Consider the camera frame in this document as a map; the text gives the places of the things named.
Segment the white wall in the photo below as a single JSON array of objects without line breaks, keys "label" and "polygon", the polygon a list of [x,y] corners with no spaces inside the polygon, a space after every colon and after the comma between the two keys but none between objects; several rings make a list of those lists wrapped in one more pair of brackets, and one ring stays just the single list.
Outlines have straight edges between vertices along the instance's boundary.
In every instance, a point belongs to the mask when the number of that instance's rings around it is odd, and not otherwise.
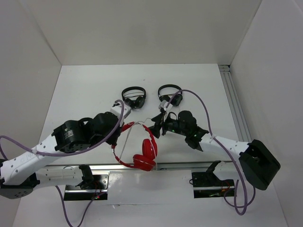
[{"label": "white wall", "polygon": [[261,2],[26,1],[63,65],[230,64]]},{"label": "white wall", "polygon": [[[0,1],[0,134],[34,146],[61,64],[16,0]],[[8,158],[21,150],[1,141]],[[0,225],[12,226],[19,200],[0,196]]]},{"label": "white wall", "polygon": [[263,0],[232,77],[253,138],[277,155],[276,190],[289,227],[302,225],[303,0]]}]

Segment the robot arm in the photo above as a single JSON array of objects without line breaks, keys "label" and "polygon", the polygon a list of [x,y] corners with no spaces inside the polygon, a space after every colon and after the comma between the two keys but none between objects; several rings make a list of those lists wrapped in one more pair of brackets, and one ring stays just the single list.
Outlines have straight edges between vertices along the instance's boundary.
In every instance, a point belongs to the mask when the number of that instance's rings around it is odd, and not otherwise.
[{"label": "robot arm", "polygon": [[[125,106],[120,126],[106,140],[115,145],[121,133],[121,127],[130,113]],[[86,188],[93,181],[93,175],[88,165],[75,168],[55,169],[44,168],[46,165],[61,158],[66,153],[77,154],[99,143],[108,135],[118,122],[122,105],[114,105],[110,112],[99,113],[95,118],[84,118],[79,121],[66,121],[56,128],[44,141],[32,148],[33,153],[22,155],[0,162],[0,195],[16,199],[28,195],[38,188],[56,185],[78,185]],[[37,154],[37,151],[62,156],[47,156]]]},{"label": "robot arm", "polygon": [[[152,118],[155,124],[150,127],[150,130],[155,137],[160,137],[161,130],[162,135],[168,131],[177,133],[185,136],[185,142],[192,149],[229,158],[222,146],[214,140],[215,137],[240,163],[247,181],[257,189],[267,189],[281,165],[261,141],[239,142],[211,135],[209,131],[197,125],[196,119],[190,111],[181,111],[177,116],[175,113],[169,112],[172,105],[167,107],[167,104],[167,102],[163,102],[159,107],[161,114]],[[239,180],[239,174],[231,162],[214,162],[211,169],[219,180]]]}]

